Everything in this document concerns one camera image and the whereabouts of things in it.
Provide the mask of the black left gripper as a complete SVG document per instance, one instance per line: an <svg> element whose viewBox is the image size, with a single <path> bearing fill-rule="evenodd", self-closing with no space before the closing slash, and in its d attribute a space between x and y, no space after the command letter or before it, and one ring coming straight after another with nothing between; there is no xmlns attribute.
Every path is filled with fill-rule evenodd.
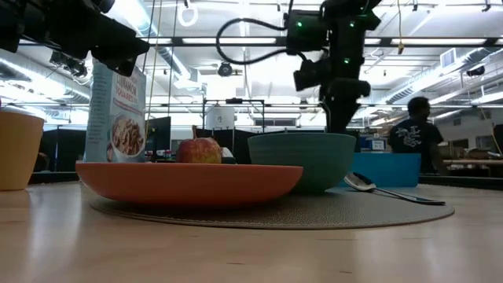
<svg viewBox="0 0 503 283"><path fill-rule="evenodd" d="M129 77L149 44L104 16L113 5L114 0L0 0L0 49L15 53L23 39L78 59L92 50Z"/></svg>

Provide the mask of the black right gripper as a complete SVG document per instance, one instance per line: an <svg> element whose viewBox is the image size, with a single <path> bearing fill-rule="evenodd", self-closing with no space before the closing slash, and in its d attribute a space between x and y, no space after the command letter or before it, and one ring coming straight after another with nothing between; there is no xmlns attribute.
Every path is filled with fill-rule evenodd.
<svg viewBox="0 0 503 283"><path fill-rule="evenodd" d="M348 123L360 107L356 100L369 95L370 84L367 81L336 77L322 83L320 101L327 101L325 113L328 132L344 133Z"/></svg>

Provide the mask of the cinnamon squares cereal box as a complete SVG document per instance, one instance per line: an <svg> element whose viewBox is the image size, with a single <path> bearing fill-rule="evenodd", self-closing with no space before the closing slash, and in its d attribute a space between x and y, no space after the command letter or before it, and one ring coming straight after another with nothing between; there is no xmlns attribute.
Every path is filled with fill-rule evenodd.
<svg viewBox="0 0 503 283"><path fill-rule="evenodd" d="M95 61L86 129L86 162L145 161L146 77L120 75Z"/></svg>

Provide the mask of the green ribbed bowl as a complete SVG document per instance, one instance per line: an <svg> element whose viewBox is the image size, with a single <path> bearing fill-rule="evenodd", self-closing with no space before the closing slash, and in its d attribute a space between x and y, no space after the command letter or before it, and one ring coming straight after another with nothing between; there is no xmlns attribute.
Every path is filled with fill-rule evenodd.
<svg viewBox="0 0 503 283"><path fill-rule="evenodd" d="M248 139L251 162L303 168L293 193L322 194L339 185L354 159L356 138L348 134L292 132Z"/></svg>

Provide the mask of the silver metal spoon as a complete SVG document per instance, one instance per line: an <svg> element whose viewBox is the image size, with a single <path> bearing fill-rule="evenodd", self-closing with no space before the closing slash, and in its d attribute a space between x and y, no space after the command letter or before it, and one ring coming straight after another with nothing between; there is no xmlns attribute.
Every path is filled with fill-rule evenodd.
<svg viewBox="0 0 503 283"><path fill-rule="evenodd" d="M349 185L351 188L361 191L361 192L367 192L367 193L373 193L374 191L380 192L380 193L386 193L390 196L396 197L398 199L406 200L412 203L416 204L424 204L424 205L433 205L433 206L443 206L446 205L445 201L440 201L440 200L430 200L427 198L423 197L415 197L411 195L407 195L404 193L396 193L394 191L386 190L386 189L380 189L377 187L377 185L369 178L365 177L362 174L359 174L357 172L351 172L348 173L343 181Z"/></svg>

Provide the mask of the red yellow apple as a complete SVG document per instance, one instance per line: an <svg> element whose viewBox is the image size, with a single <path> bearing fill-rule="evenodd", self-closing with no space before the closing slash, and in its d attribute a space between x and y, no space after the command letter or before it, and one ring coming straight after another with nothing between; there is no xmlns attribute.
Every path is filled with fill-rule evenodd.
<svg viewBox="0 0 503 283"><path fill-rule="evenodd" d="M193 125L193 137L179 144L176 161L188 164L220 164L222 150L218 142L213 138L199 138L196 130L197 127Z"/></svg>

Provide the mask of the yellow-orange plastic cup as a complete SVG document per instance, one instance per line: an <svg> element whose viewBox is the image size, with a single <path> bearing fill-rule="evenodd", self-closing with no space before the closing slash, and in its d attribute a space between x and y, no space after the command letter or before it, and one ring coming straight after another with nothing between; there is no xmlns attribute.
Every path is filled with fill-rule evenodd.
<svg viewBox="0 0 503 283"><path fill-rule="evenodd" d="M28 185L39 152L44 120L0 111L0 191Z"/></svg>

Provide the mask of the orange-red plate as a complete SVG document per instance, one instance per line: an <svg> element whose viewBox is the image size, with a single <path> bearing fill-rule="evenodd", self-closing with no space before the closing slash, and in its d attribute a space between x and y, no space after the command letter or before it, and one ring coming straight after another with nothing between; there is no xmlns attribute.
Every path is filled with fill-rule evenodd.
<svg viewBox="0 0 503 283"><path fill-rule="evenodd" d="M289 194L302 167L251 164L79 162L82 182L97 195L135 204L231 208Z"/></svg>

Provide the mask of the black ceiling spotlight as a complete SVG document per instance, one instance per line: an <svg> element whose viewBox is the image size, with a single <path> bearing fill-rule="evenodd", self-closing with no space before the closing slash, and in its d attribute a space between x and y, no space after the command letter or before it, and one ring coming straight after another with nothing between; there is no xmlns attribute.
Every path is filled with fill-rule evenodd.
<svg viewBox="0 0 503 283"><path fill-rule="evenodd" d="M74 77L83 78L87 76L87 68L84 61L76 60L61 52L53 51L50 63L54 64L57 68L63 68Z"/></svg>

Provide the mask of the blue white box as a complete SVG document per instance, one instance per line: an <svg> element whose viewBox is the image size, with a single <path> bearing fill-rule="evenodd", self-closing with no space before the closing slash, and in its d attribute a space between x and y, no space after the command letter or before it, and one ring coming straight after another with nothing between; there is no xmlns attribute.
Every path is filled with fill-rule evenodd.
<svg viewBox="0 0 503 283"><path fill-rule="evenodd" d="M361 138L361 151L378 151L386 150L387 141L385 138Z"/></svg>

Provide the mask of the blue rectangular container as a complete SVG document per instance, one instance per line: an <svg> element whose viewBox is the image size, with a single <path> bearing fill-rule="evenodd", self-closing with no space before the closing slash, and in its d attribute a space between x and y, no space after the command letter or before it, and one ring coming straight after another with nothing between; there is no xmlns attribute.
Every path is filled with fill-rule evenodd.
<svg viewBox="0 0 503 283"><path fill-rule="evenodd" d="M355 153L350 172L384 188L412 188L419 182L419 153Z"/></svg>

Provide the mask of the person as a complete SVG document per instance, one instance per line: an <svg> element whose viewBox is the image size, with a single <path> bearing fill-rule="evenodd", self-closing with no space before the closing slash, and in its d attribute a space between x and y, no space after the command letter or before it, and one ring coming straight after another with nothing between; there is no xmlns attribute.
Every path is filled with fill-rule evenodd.
<svg viewBox="0 0 503 283"><path fill-rule="evenodd" d="M448 175L439 144L444 142L437 126L428 122L430 104L426 97L412 98L407 105L409 118L394 125L388 144L393 153L420 154L420 173Z"/></svg>

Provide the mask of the black computer monitor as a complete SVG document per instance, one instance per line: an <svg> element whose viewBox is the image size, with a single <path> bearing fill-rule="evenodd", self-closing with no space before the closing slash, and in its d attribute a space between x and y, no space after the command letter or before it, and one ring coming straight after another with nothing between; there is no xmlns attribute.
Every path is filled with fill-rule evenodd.
<svg viewBox="0 0 503 283"><path fill-rule="evenodd" d="M145 151L154 162L163 159L165 152L171 149L171 117L150 119L147 124Z"/></svg>

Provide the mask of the round grey woven placemat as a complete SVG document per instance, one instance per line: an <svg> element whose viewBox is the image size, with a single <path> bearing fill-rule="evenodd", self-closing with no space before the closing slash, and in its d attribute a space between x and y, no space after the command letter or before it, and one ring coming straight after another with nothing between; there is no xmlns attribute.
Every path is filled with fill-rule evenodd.
<svg viewBox="0 0 503 283"><path fill-rule="evenodd" d="M430 222L455 213L450 204L424 205L386 196L333 189L324 195L287 195L243 208L169 208L96 197L90 206L108 215L187 226L259 230L341 230Z"/></svg>

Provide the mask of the white air vent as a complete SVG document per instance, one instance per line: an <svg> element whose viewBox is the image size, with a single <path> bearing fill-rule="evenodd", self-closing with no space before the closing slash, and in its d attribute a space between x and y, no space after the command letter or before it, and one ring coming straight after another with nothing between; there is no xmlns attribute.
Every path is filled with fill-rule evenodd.
<svg viewBox="0 0 503 283"><path fill-rule="evenodd" d="M456 63L457 60L457 50L455 48L451 48L446 52L442 53L439 57L440 64L442 68L448 68L451 65Z"/></svg>

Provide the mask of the wooden workbench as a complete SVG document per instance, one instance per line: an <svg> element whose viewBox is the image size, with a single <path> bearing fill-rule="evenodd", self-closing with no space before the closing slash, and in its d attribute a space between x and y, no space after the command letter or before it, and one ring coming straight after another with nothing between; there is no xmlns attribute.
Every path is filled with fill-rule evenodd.
<svg viewBox="0 0 503 283"><path fill-rule="evenodd" d="M486 166L503 166L503 160L444 160L443 163L448 165L458 164L458 165L486 165Z"/></svg>

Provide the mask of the black overhead frame bar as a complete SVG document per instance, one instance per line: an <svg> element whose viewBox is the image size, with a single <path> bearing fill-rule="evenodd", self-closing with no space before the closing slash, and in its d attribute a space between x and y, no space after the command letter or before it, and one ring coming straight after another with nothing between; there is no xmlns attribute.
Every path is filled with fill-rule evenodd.
<svg viewBox="0 0 503 283"><path fill-rule="evenodd" d="M160 37L146 38L141 40L151 46L213 46L215 38L208 37ZM405 37L402 39L393 37L368 37L364 41L365 47L397 47L402 42L405 48L439 48L439 47L498 47L503 48L503 37L499 38L460 38L460 37ZM220 40L223 46L286 46L285 37L224 37Z"/></svg>

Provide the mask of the black metal stand frame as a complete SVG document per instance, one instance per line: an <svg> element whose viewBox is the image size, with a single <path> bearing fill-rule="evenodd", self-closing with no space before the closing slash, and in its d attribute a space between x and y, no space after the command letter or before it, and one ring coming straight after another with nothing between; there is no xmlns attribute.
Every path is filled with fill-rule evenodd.
<svg viewBox="0 0 503 283"><path fill-rule="evenodd" d="M210 113L215 107L237 107L238 105L246 105L247 107L255 108L256 104L262 106L262 132L265 132L265 107L266 103L263 99L243 99L243 98L227 98L227 99L203 99L202 102L202 128L207 126L207 114Z"/></svg>

